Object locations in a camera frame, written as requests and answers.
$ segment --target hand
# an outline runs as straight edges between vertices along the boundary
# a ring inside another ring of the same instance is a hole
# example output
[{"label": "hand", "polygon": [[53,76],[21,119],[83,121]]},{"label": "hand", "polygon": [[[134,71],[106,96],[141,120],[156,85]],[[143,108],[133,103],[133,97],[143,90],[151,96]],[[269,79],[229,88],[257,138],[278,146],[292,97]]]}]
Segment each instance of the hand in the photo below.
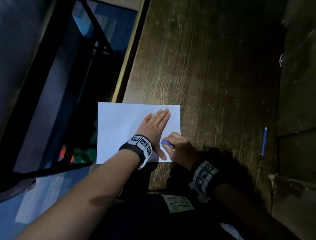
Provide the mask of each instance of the hand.
[{"label": "hand", "polygon": [[174,145],[174,149],[168,145],[162,145],[169,154],[170,159],[189,171],[193,164],[201,159],[199,153],[194,149],[190,141],[179,133],[172,132],[168,137],[163,138],[163,141],[169,141]]},{"label": "hand", "polygon": [[162,160],[167,160],[167,156],[160,149],[160,139],[162,131],[165,129],[169,118],[170,112],[167,108],[164,111],[162,109],[158,110],[155,115],[150,113],[144,118],[135,133],[144,135],[148,138],[153,145],[153,150]]}]

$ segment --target wooden table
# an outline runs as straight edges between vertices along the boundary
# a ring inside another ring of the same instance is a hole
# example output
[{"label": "wooden table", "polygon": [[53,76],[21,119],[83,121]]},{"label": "wooden table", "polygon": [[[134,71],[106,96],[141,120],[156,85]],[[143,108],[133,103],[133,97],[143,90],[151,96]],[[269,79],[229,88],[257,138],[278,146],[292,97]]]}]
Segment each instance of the wooden table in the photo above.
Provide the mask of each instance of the wooden table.
[{"label": "wooden table", "polygon": [[[179,104],[181,134],[198,149],[230,151],[248,167],[270,209],[268,174],[277,171],[282,16],[252,3],[246,9],[232,4],[151,0],[123,103]],[[114,102],[119,102],[121,82]],[[265,159],[260,162],[265,127]],[[159,163],[150,190],[165,187],[170,168],[170,163]]]}]

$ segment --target person's left arm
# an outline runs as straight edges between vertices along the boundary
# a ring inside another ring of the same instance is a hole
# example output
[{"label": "person's left arm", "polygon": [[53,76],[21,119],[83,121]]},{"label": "person's left arm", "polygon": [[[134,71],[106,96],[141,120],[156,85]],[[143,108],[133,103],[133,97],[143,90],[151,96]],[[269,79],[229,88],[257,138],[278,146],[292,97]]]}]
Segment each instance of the person's left arm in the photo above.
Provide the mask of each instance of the person's left arm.
[{"label": "person's left arm", "polygon": [[[164,160],[167,157],[159,141],[169,118],[169,110],[160,109],[147,115],[136,131],[151,141]],[[88,239],[139,162],[135,152],[120,150],[30,224],[17,240]]]}]

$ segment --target white label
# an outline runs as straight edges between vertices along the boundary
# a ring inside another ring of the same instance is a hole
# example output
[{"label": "white label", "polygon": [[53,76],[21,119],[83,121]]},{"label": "white label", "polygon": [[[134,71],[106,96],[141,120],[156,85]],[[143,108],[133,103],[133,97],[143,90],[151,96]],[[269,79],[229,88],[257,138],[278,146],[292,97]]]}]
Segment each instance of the white label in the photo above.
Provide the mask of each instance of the white label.
[{"label": "white label", "polygon": [[186,197],[174,195],[162,195],[167,203],[170,213],[195,210],[190,201]]}]

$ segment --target person's right arm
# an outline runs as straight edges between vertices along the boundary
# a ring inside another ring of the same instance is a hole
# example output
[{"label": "person's right arm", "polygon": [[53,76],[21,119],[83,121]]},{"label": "person's right arm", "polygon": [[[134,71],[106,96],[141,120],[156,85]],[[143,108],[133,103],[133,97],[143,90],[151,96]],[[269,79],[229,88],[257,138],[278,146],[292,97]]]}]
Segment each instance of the person's right arm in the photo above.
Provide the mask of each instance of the person's right arm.
[{"label": "person's right arm", "polygon": [[[189,140],[178,133],[171,133],[163,141],[169,141],[174,145],[174,149],[163,145],[170,159],[189,171],[195,162],[201,160]],[[209,192],[209,195],[208,197],[212,197],[220,205],[223,214],[228,216],[229,221],[244,240],[299,240],[288,228],[229,183],[221,183]]]}]

